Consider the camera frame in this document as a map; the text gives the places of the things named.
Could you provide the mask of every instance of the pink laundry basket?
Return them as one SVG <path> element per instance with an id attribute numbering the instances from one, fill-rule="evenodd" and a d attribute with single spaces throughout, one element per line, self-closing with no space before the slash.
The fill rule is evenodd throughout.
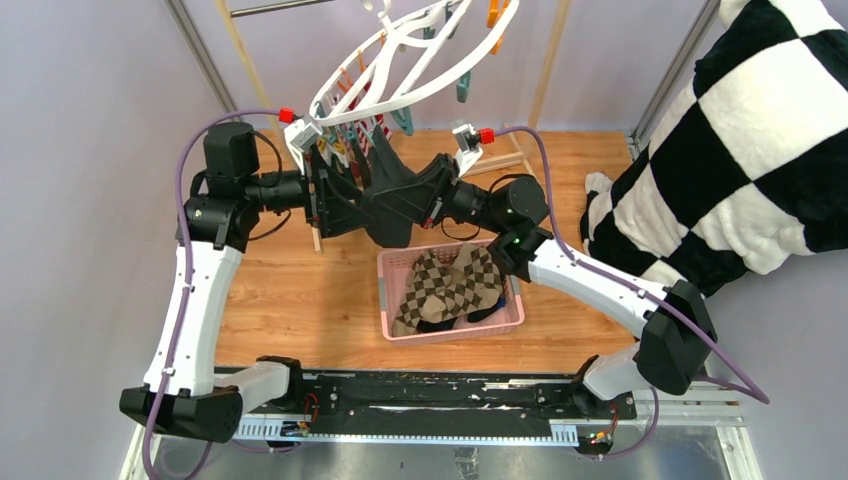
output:
<path id="1" fill-rule="evenodd" d="M 488 245 L 491 239 L 474 240 L 468 243 Z M 406 295 L 406 277 L 412 264 L 426 250 L 432 250 L 433 254 L 442 263 L 449 265 L 459 254 L 462 244 L 451 243 L 448 245 L 436 245 L 431 247 L 403 248 L 397 250 L 384 250 L 377 255 L 377 277 L 380 284 L 380 319 L 383 324 L 383 336 L 395 346 L 423 345 L 426 343 L 446 342 L 449 340 L 460 340 L 463 338 L 488 337 L 490 335 L 502 335 L 511 333 L 516 327 L 524 322 L 524 305 L 521 303 L 521 294 L 518 289 L 518 281 L 512 276 L 507 276 L 504 285 L 506 306 L 489 315 L 479 323 L 469 324 L 464 318 L 457 320 L 456 328 L 445 332 L 419 333 L 406 337 L 393 337 L 391 324 L 394 322 L 400 304 Z"/>

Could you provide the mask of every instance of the gray floor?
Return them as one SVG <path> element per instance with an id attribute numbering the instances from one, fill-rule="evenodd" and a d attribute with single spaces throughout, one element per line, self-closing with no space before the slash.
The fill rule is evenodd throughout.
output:
<path id="1" fill-rule="evenodd" d="M 625 448 L 641 432 L 620 427 Z M 156 459 L 164 479 L 184 478 L 203 445 L 180 439 L 162 443 Z M 660 427 L 641 450 L 594 463 L 556 447 L 456 447 L 444 445 L 306 444 L 283 454 L 251 454 L 216 445 L 199 479 L 500 480 L 500 479 L 729 479 L 715 429 Z"/>

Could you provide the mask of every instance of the robotic arm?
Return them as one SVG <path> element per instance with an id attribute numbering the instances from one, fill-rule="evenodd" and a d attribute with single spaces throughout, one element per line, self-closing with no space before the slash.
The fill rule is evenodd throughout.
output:
<path id="1" fill-rule="evenodd" d="M 479 158 L 492 133 L 464 125 L 454 135 L 460 145 L 456 157 L 439 154 L 416 174 L 375 130 L 369 152 L 371 183 L 362 192 L 327 165 L 314 142 L 302 147 L 308 155 L 301 170 L 259 175 L 249 124 L 210 129 L 203 142 L 208 192 L 193 188 L 185 203 L 195 271 L 173 366 L 164 368 L 169 345 L 177 342 L 172 332 L 185 287 L 185 246 L 179 233 L 179 261 L 164 331 L 143 385 L 122 392 L 121 411 L 145 424 L 163 372 L 171 378 L 156 416 L 157 433 L 223 443 L 232 438 L 240 418 L 257 406 L 272 402 L 289 410 L 300 404 L 303 375 L 297 360 L 262 357 L 248 369 L 214 377 L 224 304 L 250 232 L 260 212 L 279 214 L 292 208 L 303 208 L 307 222 L 319 228 L 322 237 L 364 227 L 384 247 L 405 247 L 413 224 L 432 228 L 446 217 L 494 232 L 498 236 L 488 250 L 501 272 L 572 295 L 641 339 L 615 354 L 587 360 L 572 382 L 578 402 L 597 406 L 649 385 L 683 394 L 710 350 L 650 297 L 681 310 L 715 340 L 697 289 L 686 282 L 669 289 L 633 278 L 638 286 L 634 291 L 613 280 L 627 276 L 623 272 L 577 251 L 563 252 L 553 235 L 539 226 L 549 208 L 535 178 L 507 176 L 502 180 L 509 182 L 489 191 L 462 181 L 461 174 Z M 578 267 L 578 262 L 591 268 Z"/>

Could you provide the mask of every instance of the gray wall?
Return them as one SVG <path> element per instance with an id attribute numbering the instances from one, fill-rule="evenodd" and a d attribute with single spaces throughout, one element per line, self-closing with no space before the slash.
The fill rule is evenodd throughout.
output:
<path id="1" fill-rule="evenodd" d="M 434 1 L 395 1 L 390 16 L 400 18 Z M 263 2 L 230 3 L 231 8 L 242 8 Z M 186 4 L 236 103 L 242 108 L 257 106 L 214 2 L 186 0 Z M 454 89 L 447 88 L 412 108 L 416 126 L 444 129 L 457 118 L 478 125 L 526 123 L 556 4 L 522 1 L 500 52 L 487 56 L 472 71 L 468 102 L 457 103 Z M 488 32 L 488 5 L 487 0 L 474 1 L 450 48 L 439 53 L 425 78 L 446 70 L 479 43 Z M 541 127 L 635 128 L 700 6 L 701 0 L 573 0 Z M 239 18 L 236 23 L 271 101 L 301 110 L 339 63 L 378 29 L 375 15 L 358 0 Z M 411 65 L 415 55 L 410 49 L 395 62 Z"/>
<path id="2" fill-rule="evenodd" d="M 0 15 L 0 470 L 117 477 L 173 284 L 173 165 L 217 112 L 160 1 Z"/>
<path id="3" fill-rule="evenodd" d="M 848 25 L 848 3 L 824 2 Z M 724 32 L 711 26 L 676 91 L 692 79 L 701 58 Z M 748 274 L 708 302 L 719 344 L 768 393 L 771 405 L 741 398 L 751 440 L 767 480 L 845 478 L 841 438 L 848 416 L 845 285 L 848 252 L 793 257 L 772 274 Z M 720 361 L 716 371 L 732 378 Z"/>

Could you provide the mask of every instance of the wooden floor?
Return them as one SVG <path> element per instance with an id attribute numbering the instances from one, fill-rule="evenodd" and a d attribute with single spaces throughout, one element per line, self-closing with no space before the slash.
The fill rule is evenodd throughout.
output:
<path id="1" fill-rule="evenodd" d="M 554 202 L 560 229 L 578 246 L 578 222 L 585 205 L 586 174 L 619 175 L 630 163 L 624 136 L 615 133 L 542 135 L 552 163 Z M 417 171 L 439 152 L 456 151 L 448 132 L 396 135 L 400 158 Z M 275 168 L 270 150 L 262 165 Z M 508 153 L 499 139 L 488 155 Z M 538 155 L 532 162 L 540 182 Z M 488 188 L 514 168 L 466 178 Z M 265 215 L 254 234 L 275 225 Z M 455 235 L 473 227 L 446 225 Z M 493 238 L 494 235 L 481 236 Z M 449 243 L 438 230 L 414 227 L 412 246 Z M 304 367 L 420 369 L 503 372 L 573 372 L 596 353 L 611 353 L 632 342 L 617 323 L 571 297 L 538 285 L 522 284 L 526 320 L 510 335 L 415 347 L 394 347 L 382 336 L 375 246 L 364 231 L 324 240 L 314 252 L 302 210 L 277 234 L 248 245 L 230 289 L 218 337 L 217 363 L 252 364 L 261 355 L 300 359 Z"/>

